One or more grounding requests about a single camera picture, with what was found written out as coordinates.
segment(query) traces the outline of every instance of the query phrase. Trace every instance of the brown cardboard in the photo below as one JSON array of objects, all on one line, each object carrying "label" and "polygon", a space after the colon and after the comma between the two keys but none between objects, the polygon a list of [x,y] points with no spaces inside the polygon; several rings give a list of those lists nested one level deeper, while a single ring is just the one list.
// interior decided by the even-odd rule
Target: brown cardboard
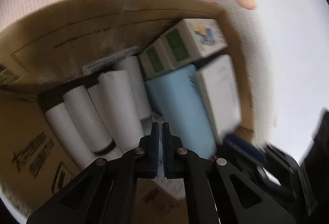
[{"label": "brown cardboard", "polygon": [[186,200],[175,200],[152,180],[138,181],[132,224],[188,224]]},{"label": "brown cardboard", "polygon": [[[250,138],[252,98],[239,35],[223,8],[201,0],[65,0],[42,8],[0,33],[0,88],[40,94],[81,78],[82,67],[99,58],[135,45],[142,51],[182,18],[217,20],[236,73],[241,130]],[[79,172],[52,134],[35,96],[0,92],[0,130],[0,184],[23,213],[59,190],[56,175]],[[32,151],[31,145],[38,147]],[[13,158],[22,150],[29,157],[18,172]],[[39,154],[46,159],[33,174],[29,167]]]},{"label": "brown cardboard", "polygon": [[0,185],[7,197],[29,215],[80,171],[59,145],[36,96],[0,91]]}]

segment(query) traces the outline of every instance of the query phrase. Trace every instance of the barcode sticker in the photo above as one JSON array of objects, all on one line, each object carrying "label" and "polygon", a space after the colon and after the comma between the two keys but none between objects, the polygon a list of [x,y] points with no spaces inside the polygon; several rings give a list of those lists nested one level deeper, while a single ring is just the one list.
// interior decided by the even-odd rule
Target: barcode sticker
[{"label": "barcode sticker", "polygon": [[91,75],[97,71],[102,70],[105,67],[113,65],[113,64],[125,59],[127,56],[131,56],[131,55],[135,54],[137,49],[138,49],[138,46],[132,46],[130,48],[124,49],[122,51],[111,54],[107,57],[103,57],[92,63],[84,65],[82,68],[83,75],[84,76]]},{"label": "barcode sticker", "polygon": [[7,87],[19,79],[18,75],[8,70],[4,65],[0,65],[0,87]]}]

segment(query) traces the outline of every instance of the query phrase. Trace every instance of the green and white box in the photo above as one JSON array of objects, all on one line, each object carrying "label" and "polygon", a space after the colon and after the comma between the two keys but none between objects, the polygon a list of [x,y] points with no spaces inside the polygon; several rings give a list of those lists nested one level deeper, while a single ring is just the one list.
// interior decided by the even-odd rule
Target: green and white box
[{"label": "green and white box", "polygon": [[144,57],[140,60],[142,64],[143,62],[145,63],[143,67],[145,70],[149,70],[145,72],[147,78],[149,78],[148,75],[154,77],[174,70],[174,66],[170,62],[161,38],[158,38],[148,46],[142,54],[144,54]]},{"label": "green and white box", "polygon": [[174,68],[206,58],[227,47],[214,19],[186,18],[161,35]]}]

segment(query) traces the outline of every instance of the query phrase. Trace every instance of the colorful picture on box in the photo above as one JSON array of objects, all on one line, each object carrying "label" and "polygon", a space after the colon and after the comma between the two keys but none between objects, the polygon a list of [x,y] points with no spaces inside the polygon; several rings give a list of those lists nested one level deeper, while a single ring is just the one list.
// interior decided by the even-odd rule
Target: colorful picture on box
[{"label": "colorful picture on box", "polygon": [[194,32],[197,41],[203,45],[215,46],[216,41],[211,28],[205,28],[200,23],[194,23]]}]

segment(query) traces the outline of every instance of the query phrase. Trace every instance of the white cylinder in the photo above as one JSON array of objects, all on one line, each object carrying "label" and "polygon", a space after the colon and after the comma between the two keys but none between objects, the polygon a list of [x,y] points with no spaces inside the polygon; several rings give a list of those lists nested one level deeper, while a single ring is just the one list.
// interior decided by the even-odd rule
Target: white cylinder
[{"label": "white cylinder", "polygon": [[104,155],[101,155],[101,156],[97,156],[97,158],[105,158],[107,161],[110,161],[110,160],[113,160],[113,159],[117,159],[117,158],[120,158],[122,156],[122,151],[119,149],[118,146],[114,147],[114,149],[107,153],[107,154],[104,154]]},{"label": "white cylinder", "polygon": [[90,98],[93,101],[93,104],[98,112],[101,120],[103,121],[107,131],[111,134],[111,118],[105,111],[104,103],[101,98],[101,92],[99,88],[99,84],[96,84],[87,89]]},{"label": "white cylinder", "polygon": [[77,166],[85,169],[96,159],[75,126],[65,103],[54,106],[44,115],[57,140]]},{"label": "white cylinder", "polygon": [[137,56],[129,56],[114,65],[115,70],[128,70],[131,87],[134,93],[137,113],[140,120],[151,116],[151,107],[147,99],[146,89]]},{"label": "white cylinder", "polygon": [[80,134],[94,153],[112,143],[112,137],[102,122],[85,86],[76,87],[63,96],[65,105]]},{"label": "white cylinder", "polygon": [[123,153],[138,147],[143,137],[127,70],[109,71],[98,77],[111,134]]}]

